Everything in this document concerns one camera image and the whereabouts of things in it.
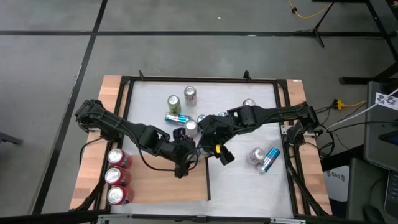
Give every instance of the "white tabletop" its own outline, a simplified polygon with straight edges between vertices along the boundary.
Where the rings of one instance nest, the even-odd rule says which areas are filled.
[[[196,106],[185,104],[183,91],[188,85],[197,89]],[[138,81],[134,82],[128,120],[156,126],[172,136],[178,126],[164,121],[170,95],[180,98],[182,114],[193,119],[200,114],[218,114],[239,107],[246,98],[254,99],[263,108],[276,107],[271,84]],[[209,158],[211,200],[130,203],[112,206],[112,213],[292,218],[279,124],[265,124],[253,133],[235,136],[225,146],[234,154],[235,160],[223,166],[215,157]],[[255,167],[246,163],[246,155],[255,147],[266,151],[278,147],[281,151],[266,174],[259,174]],[[126,137],[123,149],[138,154],[137,147]]]

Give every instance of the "yellow cable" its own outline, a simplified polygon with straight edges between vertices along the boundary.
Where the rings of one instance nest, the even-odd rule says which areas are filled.
[[[290,4],[290,7],[293,9],[294,7],[293,7],[292,2],[291,2],[290,0],[288,0],[288,1],[289,1],[289,4]],[[309,18],[311,18],[311,17],[317,16],[317,15],[323,13],[323,11],[327,10],[330,6],[331,6],[331,3],[330,3],[329,5],[327,5],[327,7],[325,7],[325,8],[322,9],[321,11],[319,11],[319,12],[317,12],[317,13],[315,13],[315,14],[312,14],[311,16],[302,16],[302,15],[300,15],[299,13],[297,13],[297,11],[294,11],[294,13],[296,13],[296,15],[299,16],[299,17],[302,18],[302,19],[309,19]]]
[[[361,104],[363,104],[363,103],[366,103],[366,100],[361,101],[361,102],[359,102],[359,103],[356,103],[356,104],[354,104],[354,105],[344,105],[344,107],[356,107],[356,106],[359,106],[359,105],[361,105]]]

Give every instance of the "soda can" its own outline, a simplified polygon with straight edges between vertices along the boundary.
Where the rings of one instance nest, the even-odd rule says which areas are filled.
[[[172,114],[180,114],[181,113],[181,102],[180,98],[175,95],[169,96],[167,99],[167,104],[169,105],[169,111]]]
[[[194,136],[198,133],[198,124],[196,121],[190,119],[185,123],[185,134],[187,136]]]
[[[204,115],[204,114],[199,115],[199,116],[198,116],[198,123],[199,123],[200,121],[202,121],[203,119],[205,119],[205,118],[206,118],[206,115]]]
[[[132,157],[121,149],[112,149],[108,153],[108,161],[114,166],[127,169],[131,167]]]
[[[106,171],[105,181],[111,185],[128,186],[131,182],[131,175],[122,168],[113,167]]]
[[[246,161],[250,165],[257,165],[264,161],[266,158],[266,152],[260,148],[254,148],[247,156]]]
[[[129,187],[114,186],[107,195],[111,205],[124,205],[131,203],[134,199],[134,192]]]
[[[252,99],[245,99],[242,103],[242,106],[255,106],[256,102]]]
[[[266,158],[264,159],[264,162],[261,164],[258,164],[256,166],[257,170],[260,173],[266,173],[269,168],[272,166],[276,158],[279,156],[280,151],[278,148],[273,147],[266,155]]]
[[[228,115],[228,113],[226,113],[226,112],[219,112],[218,113],[218,116],[227,116]]]
[[[184,89],[185,103],[188,106],[195,106],[197,104],[197,90],[192,86],[187,86]]]
[[[210,152],[206,152],[204,148],[199,146],[199,154],[201,156],[203,156],[203,157],[208,157],[208,156],[210,156],[211,153]]]
[[[189,119],[191,119],[190,116],[181,115],[181,114],[175,115],[169,112],[167,112],[166,115],[164,116],[164,120],[172,124],[184,125]]]

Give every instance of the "gray floor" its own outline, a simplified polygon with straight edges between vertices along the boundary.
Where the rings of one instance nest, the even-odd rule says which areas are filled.
[[[327,4],[293,1],[303,15]],[[92,30],[101,1],[0,1],[0,30]],[[295,31],[320,16],[299,19],[287,1],[109,1],[100,30]],[[360,4],[335,4],[323,31],[376,31]],[[381,39],[324,38],[324,49],[303,37],[97,37],[75,106],[98,96],[104,75],[302,79],[315,108],[334,98],[366,98],[365,86],[342,86],[338,77],[371,77],[392,63]],[[0,216],[29,213],[49,159],[88,37],[0,36],[0,131],[24,139],[0,144]],[[332,111],[332,124],[352,110]],[[323,120],[326,114],[320,115]],[[363,127],[339,132],[348,146],[363,141]],[[68,210],[86,134],[73,118],[44,212]],[[318,145],[327,143],[322,136]],[[344,150],[337,143],[336,152]]]

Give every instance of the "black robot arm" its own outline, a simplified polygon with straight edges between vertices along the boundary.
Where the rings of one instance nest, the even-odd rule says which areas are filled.
[[[306,102],[283,108],[240,106],[228,110],[227,114],[225,117],[209,115],[198,124],[203,130],[199,145],[207,153],[219,158],[224,165],[234,160],[234,156],[224,144],[237,134],[250,133],[267,123],[297,120],[296,124],[287,130],[287,140],[290,144],[303,144],[304,133],[314,132],[319,126],[314,109]]]
[[[86,100],[75,116],[80,128],[86,132],[91,128],[99,128],[101,137],[110,142],[118,142],[121,134],[125,134],[139,150],[173,161],[176,177],[188,175],[190,163],[187,163],[187,156],[195,148],[195,142],[185,135],[183,128],[173,132],[174,141],[170,142],[170,136],[164,131],[122,119],[107,111],[100,100]]]

